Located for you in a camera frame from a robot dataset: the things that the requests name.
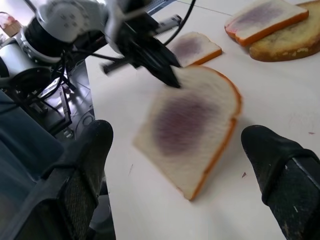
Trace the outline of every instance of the bread slice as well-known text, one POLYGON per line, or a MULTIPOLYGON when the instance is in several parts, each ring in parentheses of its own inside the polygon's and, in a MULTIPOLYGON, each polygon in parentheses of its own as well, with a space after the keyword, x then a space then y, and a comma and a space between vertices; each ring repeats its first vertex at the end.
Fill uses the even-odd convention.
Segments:
POLYGON ((181 36, 169 48, 182 67, 201 65, 222 54, 221 47, 198 32, 181 36))
POLYGON ((278 62, 301 59, 320 51, 320 0, 299 4, 309 17, 255 42, 249 49, 253 59, 278 62))
POLYGON ((173 70, 182 88, 160 91, 134 145, 193 200, 230 140, 242 99, 213 69, 173 70))
POLYGON ((283 0, 258 0, 232 16, 225 23, 224 29, 245 47, 306 19, 308 15, 307 9, 283 0))

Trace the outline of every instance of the toasted bread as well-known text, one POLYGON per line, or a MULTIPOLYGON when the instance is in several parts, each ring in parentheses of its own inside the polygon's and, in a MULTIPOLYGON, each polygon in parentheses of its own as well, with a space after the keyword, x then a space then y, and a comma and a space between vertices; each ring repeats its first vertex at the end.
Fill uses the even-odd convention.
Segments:
POLYGON ((255 42, 250 56, 263 62, 301 59, 320 51, 320 0, 299 4, 309 17, 255 42))
POLYGON ((258 0, 228 19, 224 29, 230 37, 246 47, 308 16, 307 9, 284 0, 258 0))
POLYGON ((222 54, 221 47, 198 32, 179 37, 169 48, 182 67, 201 65, 222 54))
POLYGON ((134 145, 193 200, 231 138, 242 99, 233 83, 211 68, 174 72, 182 88, 160 91, 134 145))

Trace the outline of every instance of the white bread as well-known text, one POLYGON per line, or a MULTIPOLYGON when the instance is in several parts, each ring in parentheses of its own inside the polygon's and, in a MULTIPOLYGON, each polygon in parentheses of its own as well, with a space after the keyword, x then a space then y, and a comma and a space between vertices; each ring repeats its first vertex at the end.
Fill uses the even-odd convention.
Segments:
POLYGON ((242 101, 232 82, 211 68, 173 70, 182 88, 160 91, 134 145, 193 200, 230 140, 242 101))
POLYGON ((258 0, 228 19, 224 29, 245 47, 306 19, 308 15, 307 9, 284 0, 258 0))
POLYGON ((198 32, 190 32, 179 37, 169 49, 182 67, 201 65, 222 54, 221 47, 198 32))
POLYGON ((250 56, 263 62, 304 58, 320 51, 320 0, 299 4, 309 17, 255 42, 250 56))

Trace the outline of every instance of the table surface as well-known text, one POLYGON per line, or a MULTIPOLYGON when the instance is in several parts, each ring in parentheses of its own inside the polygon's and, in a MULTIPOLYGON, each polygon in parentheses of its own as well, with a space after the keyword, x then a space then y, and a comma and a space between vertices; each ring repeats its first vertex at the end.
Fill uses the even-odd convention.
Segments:
MULTIPOLYGON (((233 1, 239 5, 248 2, 233 1)), ((184 16, 188 7, 174 2, 154 17, 184 16)), ((228 17, 195 7, 181 32, 203 33, 222 48, 223 54, 205 65, 233 81, 244 104, 227 149, 194 202, 184 199, 132 145, 162 83, 146 70, 131 66, 105 76, 100 70, 103 60, 86 60, 96 118, 109 121, 114 128, 105 174, 118 240, 285 239, 261 201, 240 136, 246 126, 264 125, 320 155, 320 54, 286 62, 253 60, 225 33, 228 17)), ((98 53, 115 56, 108 46, 98 53)))

